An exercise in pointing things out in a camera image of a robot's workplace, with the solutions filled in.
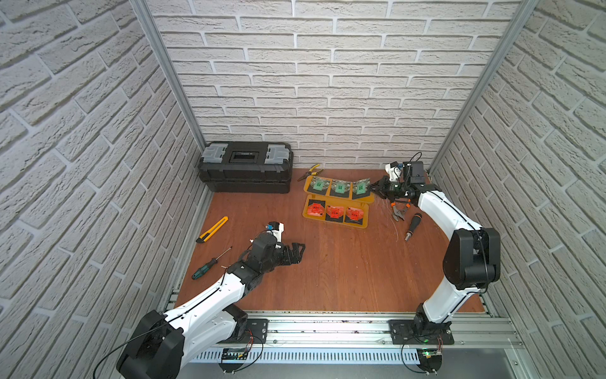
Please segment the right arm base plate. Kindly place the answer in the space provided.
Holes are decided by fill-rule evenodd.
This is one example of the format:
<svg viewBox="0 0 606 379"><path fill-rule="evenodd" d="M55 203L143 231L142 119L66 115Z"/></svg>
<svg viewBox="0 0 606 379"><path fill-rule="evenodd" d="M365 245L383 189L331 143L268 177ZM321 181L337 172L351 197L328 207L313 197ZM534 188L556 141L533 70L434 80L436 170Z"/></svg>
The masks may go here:
<svg viewBox="0 0 606 379"><path fill-rule="evenodd" d="M454 336L450 329L451 322L435 324L415 320L389 320L391 340L393 344L430 344L453 345Z"/></svg>

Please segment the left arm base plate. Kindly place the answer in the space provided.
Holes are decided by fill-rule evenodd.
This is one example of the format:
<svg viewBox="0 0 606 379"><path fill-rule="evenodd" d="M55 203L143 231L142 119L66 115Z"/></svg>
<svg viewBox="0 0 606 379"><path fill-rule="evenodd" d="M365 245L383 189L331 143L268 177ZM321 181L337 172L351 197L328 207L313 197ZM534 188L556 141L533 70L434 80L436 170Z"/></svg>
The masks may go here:
<svg viewBox="0 0 606 379"><path fill-rule="evenodd" d="M244 325L237 326L236 331L226 340L219 341L220 344L248 344L251 339L255 343L264 344L268 335L268 323L266 318L252 318L247 320Z"/></svg>

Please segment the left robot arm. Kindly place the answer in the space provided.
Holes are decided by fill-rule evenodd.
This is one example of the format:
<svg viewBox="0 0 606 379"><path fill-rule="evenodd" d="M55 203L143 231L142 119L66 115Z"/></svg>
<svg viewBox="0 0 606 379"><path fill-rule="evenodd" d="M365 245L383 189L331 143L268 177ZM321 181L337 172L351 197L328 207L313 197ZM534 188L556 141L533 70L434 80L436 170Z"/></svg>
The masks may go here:
<svg viewBox="0 0 606 379"><path fill-rule="evenodd" d="M235 304L258 287L265 274L301 262L306 247L287 245L280 231L264 231L208 289L172 310L140 319L116 363L124 378L176 378L209 347L239 340L248 315Z"/></svg>

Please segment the red tea bag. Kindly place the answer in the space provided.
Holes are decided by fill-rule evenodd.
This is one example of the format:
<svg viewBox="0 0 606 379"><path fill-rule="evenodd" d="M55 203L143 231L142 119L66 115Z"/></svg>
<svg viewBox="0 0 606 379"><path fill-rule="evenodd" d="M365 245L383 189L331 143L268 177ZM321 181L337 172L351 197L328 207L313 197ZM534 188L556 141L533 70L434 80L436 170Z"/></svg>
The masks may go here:
<svg viewBox="0 0 606 379"><path fill-rule="evenodd" d="M325 201L309 199L306 206L305 216L311 218L324 218L325 216Z"/></svg>
<svg viewBox="0 0 606 379"><path fill-rule="evenodd" d="M325 219L337 223L343 223L345 216L345 208L342 206L328 205L326 207Z"/></svg>
<svg viewBox="0 0 606 379"><path fill-rule="evenodd" d="M347 224L362 225L365 219L365 212L361 208L348 207L345 214L345 222Z"/></svg>

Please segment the green tea bag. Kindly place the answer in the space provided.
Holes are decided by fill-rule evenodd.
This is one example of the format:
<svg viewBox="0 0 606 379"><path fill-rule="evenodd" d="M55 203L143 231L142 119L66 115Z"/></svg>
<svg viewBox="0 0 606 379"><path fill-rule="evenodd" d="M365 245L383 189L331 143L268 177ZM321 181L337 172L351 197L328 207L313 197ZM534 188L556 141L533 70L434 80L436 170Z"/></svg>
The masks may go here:
<svg viewBox="0 0 606 379"><path fill-rule="evenodd" d="M332 197L350 198L351 182L333 179L331 181L330 195Z"/></svg>
<svg viewBox="0 0 606 379"><path fill-rule="evenodd" d="M353 200L360 200L366 197L370 197L371 191L371 180L370 178L360 179L351 184L351 197Z"/></svg>
<svg viewBox="0 0 606 379"><path fill-rule="evenodd" d="M311 194L326 196L330 187L331 187L331 180L329 178L321 178L321 177L313 176L309 181L309 185L307 186L307 191Z"/></svg>

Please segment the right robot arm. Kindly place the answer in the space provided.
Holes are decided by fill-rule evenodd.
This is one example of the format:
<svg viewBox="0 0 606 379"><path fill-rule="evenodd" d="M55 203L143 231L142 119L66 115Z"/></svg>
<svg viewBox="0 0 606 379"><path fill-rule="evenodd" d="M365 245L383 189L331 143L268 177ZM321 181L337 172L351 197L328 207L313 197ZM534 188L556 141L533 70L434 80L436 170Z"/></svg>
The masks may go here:
<svg viewBox="0 0 606 379"><path fill-rule="evenodd" d="M392 203L414 205L449 238L443 258L443 279L418 307L408 334L429 339L444 332L453 315L473 295L500 279L500 234L484 228L458 209L436 185L425 182L423 162L392 162L387 174L370 186Z"/></svg>

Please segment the green tea bag front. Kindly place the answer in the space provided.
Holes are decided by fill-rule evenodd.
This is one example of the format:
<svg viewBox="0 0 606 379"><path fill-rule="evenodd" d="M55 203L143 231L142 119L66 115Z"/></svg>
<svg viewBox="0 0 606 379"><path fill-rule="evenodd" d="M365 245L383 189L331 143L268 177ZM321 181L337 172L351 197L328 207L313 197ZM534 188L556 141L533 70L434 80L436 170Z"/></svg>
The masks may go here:
<svg viewBox="0 0 606 379"><path fill-rule="evenodd" d="M351 182L333 179L331 181L330 195L332 197L350 198Z"/></svg>

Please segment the red tea bag front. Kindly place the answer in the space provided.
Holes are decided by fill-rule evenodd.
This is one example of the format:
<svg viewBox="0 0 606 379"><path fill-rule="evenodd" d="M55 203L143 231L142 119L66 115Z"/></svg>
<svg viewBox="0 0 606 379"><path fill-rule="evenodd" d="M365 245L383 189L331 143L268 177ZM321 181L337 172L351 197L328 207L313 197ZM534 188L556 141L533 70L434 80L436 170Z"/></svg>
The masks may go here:
<svg viewBox="0 0 606 379"><path fill-rule="evenodd" d="M343 223L345 216L345 208L342 206L328 205L326 207L325 219L337 223Z"/></svg>

